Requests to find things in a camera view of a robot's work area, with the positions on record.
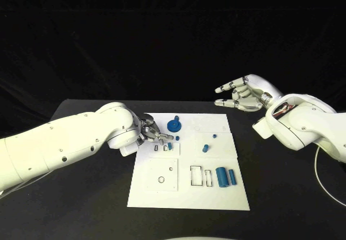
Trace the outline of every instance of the white board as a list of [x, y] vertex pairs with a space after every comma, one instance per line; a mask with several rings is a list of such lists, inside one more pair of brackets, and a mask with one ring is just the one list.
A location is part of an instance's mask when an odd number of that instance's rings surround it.
[[[226, 115], [148, 114], [154, 118], [160, 131], [173, 135], [174, 140], [170, 140], [173, 144], [168, 151], [163, 151], [158, 142], [147, 141], [140, 146], [127, 206], [248, 211], [249, 203]], [[181, 123], [181, 129], [176, 133], [167, 129], [167, 122], [174, 119], [174, 116], [179, 116]], [[205, 144], [209, 145], [206, 153], [202, 151]], [[200, 166], [202, 186], [192, 185], [192, 166]], [[219, 187], [217, 167], [225, 167], [226, 171], [233, 169], [236, 185]], [[158, 177], [164, 177], [164, 182], [158, 181]]]

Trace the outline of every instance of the small blue piece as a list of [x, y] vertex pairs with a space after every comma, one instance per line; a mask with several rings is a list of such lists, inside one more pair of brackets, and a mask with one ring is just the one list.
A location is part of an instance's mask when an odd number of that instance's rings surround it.
[[203, 149], [202, 149], [203, 153], [207, 152], [207, 148], [209, 148], [209, 145], [206, 144], [206, 145], [203, 146]]
[[223, 167], [216, 168], [216, 175], [217, 175], [217, 186], [225, 188], [229, 186], [229, 179], [226, 174], [226, 169]]
[[232, 183], [232, 185], [236, 185], [236, 177], [235, 177], [233, 169], [228, 170], [228, 172], [229, 172], [229, 177], [230, 177], [230, 183]]
[[181, 129], [181, 124], [179, 122], [179, 116], [174, 116], [174, 119], [167, 122], [167, 130], [173, 133], [179, 132]]

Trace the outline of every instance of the robotic hand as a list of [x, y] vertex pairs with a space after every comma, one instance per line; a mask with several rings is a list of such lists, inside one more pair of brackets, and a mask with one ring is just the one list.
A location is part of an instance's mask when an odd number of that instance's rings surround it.
[[232, 100], [219, 99], [216, 106], [245, 112], [267, 109], [265, 116], [252, 125], [264, 139], [274, 135], [292, 150], [316, 143], [336, 160], [346, 163], [346, 113], [307, 94], [282, 95], [272, 84], [251, 74], [215, 89], [232, 90]]
[[0, 194], [94, 155], [104, 142], [127, 156], [145, 140], [156, 139], [163, 145], [173, 136], [160, 132], [148, 114], [137, 116], [119, 102], [108, 103], [95, 112], [50, 121], [0, 139]]

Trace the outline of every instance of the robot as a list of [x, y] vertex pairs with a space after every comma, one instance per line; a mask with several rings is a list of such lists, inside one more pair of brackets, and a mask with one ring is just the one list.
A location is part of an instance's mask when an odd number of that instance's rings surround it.
[[[215, 89], [232, 90], [232, 99], [219, 99], [216, 106], [245, 112], [265, 108], [265, 116], [252, 125], [261, 137], [271, 135], [292, 150], [316, 143], [337, 161], [346, 163], [346, 113], [316, 97], [282, 95], [272, 84], [249, 74]], [[104, 105], [95, 112], [83, 112], [47, 122], [32, 130], [0, 139], [0, 193], [24, 187], [26, 183], [55, 169], [94, 155], [106, 142], [121, 155], [137, 152], [144, 141], [171, 140], [160, 132], [148, 114], [135, 115], [119, 102]]]

